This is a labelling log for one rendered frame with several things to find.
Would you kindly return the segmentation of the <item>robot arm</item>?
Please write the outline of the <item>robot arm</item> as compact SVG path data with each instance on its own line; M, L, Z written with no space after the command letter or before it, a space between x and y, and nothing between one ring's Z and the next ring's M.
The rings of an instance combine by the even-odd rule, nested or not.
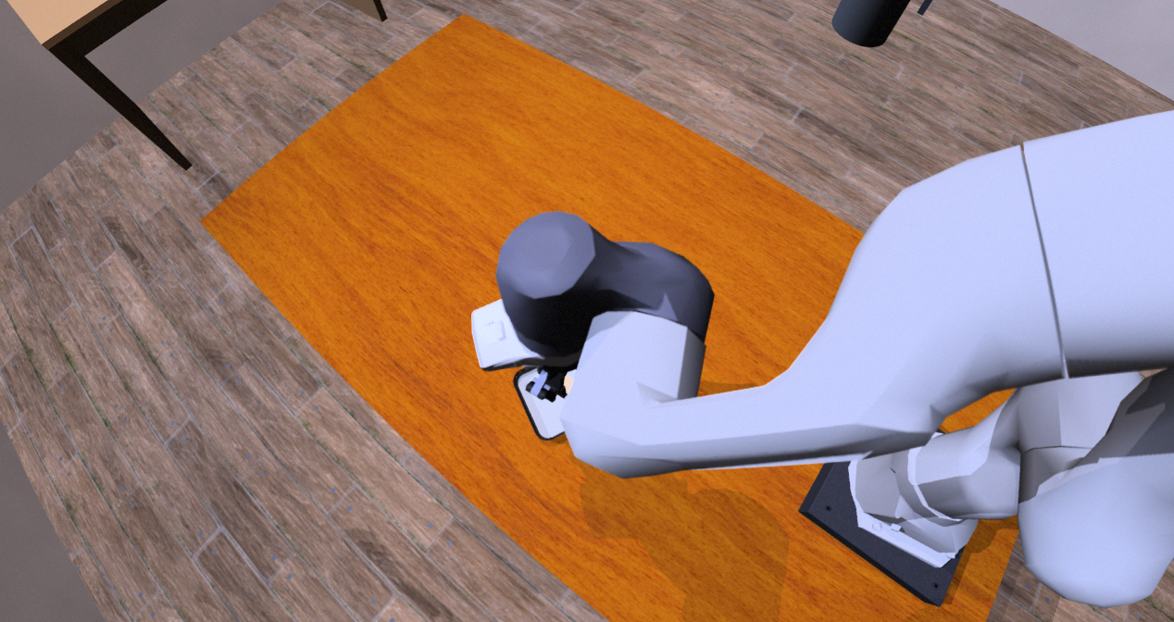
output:
M897 194L764 386L697 397L706 275L562 211L500 246L475 354L488 372L580 360L562 430L620 479L853 461L859 528L926 564L1018 514L1057 595L1142 601L1174 560L1174 110L1023 144L1027 165L1011 146Z

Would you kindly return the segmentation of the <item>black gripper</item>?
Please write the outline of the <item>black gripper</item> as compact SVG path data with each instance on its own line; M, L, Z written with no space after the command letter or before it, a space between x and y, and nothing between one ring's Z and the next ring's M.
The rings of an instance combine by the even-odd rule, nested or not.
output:
M575 371L578 364L579 361L572 364L571 367L537 367L537 372L540 376L538 379L531 379L525 391L540 400L547 398L549 403L555 403L556 395L565 399L567 395L566 386L564 386L565 377L567 372Z

